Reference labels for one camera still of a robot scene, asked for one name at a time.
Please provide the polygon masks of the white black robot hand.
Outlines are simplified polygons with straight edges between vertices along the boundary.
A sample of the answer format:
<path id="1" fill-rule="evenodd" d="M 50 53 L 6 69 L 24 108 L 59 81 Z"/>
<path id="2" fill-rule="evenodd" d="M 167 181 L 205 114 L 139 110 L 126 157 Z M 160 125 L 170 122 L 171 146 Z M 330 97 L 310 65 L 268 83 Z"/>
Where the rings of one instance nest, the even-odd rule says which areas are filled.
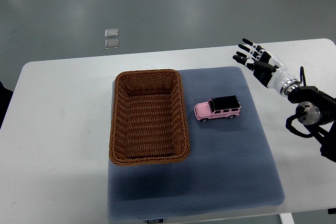
<path id="1" fill-rule="evenodd" d="M 300 85 L 299 80 L 288 73 L 287 67 L 274 54 L 246 38 L 242 41 L 233 59 L 249 69 L 264 87 L 274 89 L 285 97 Z"/>

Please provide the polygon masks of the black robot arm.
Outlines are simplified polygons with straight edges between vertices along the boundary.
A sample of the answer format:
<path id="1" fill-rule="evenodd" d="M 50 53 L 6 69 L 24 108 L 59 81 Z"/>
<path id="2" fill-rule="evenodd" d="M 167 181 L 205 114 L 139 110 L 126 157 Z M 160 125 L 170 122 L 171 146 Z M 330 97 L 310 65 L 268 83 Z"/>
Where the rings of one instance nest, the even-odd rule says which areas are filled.
<path id="1" fill-rule="evenodd" d="M 335 98 L 307 86 L 303 67 L 300 83 L 303 85 L 288 93 L 288 100 L 297 107 L 295 114 L 286 119 L 286 128 L 302 138 L 314 137 L 321 144 L 321 156 L 335 162 Z"/>

